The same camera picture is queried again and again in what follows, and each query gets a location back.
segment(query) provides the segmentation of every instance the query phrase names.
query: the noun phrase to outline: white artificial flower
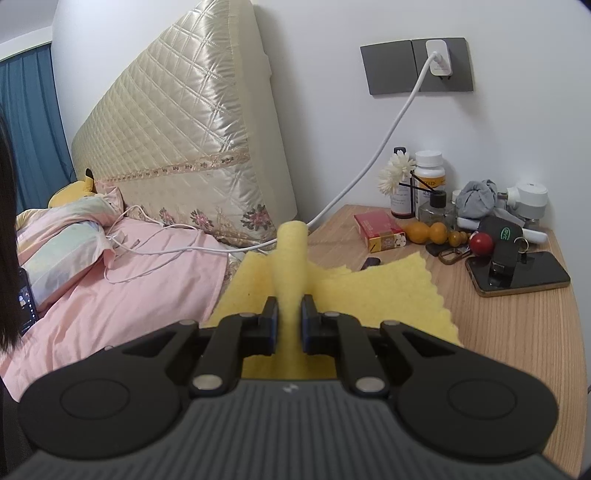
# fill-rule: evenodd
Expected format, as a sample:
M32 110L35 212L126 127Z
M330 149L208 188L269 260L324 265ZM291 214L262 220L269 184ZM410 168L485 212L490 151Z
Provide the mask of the white artificial flower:
M409 177L417 163L411 160L408 153L398 150L378 175L378 189L384 195L392 195L396 192L398 184Z

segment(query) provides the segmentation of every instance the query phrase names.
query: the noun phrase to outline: wall socket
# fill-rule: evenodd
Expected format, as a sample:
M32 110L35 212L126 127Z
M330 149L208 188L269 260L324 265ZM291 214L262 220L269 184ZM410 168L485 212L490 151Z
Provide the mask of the wall socket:
M427 40L400 40L361 47L370 95L410 92L427 60ZM452 75L438 77L430 71L421 92L473 92L472 66L465 38L442 38L452 61Z

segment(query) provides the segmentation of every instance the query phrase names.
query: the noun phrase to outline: screen display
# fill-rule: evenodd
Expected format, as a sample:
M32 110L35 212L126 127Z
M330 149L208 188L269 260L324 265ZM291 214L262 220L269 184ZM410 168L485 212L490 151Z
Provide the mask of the screen display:
M39 320L39 316L37 315L37 309L35 308L35 302L29 290L26 275L26 272L21 271L21 289L18 292L18 302L21 305L25 318L25 322L22 324L21 327L21 335L24 335L27 332L27 330L31 328L33 325L35 325L36 322Z

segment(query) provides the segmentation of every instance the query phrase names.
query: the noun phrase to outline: glass bottle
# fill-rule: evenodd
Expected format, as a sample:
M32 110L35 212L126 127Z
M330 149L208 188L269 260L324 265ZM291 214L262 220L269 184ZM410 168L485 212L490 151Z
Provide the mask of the glass bottle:
M418 219L428 226L437 222L445 223L449 230L453 230L456 224L454 206L447 203L447 194L441 190L431 192L429 201L419 207Z

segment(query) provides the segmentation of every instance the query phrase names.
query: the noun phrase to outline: white bottle cap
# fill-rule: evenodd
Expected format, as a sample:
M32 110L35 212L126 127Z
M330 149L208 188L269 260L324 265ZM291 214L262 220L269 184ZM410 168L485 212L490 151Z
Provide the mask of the white bottle cap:
M437 150L421 150L414 154L419 167L438 167L443 165L443 155Z

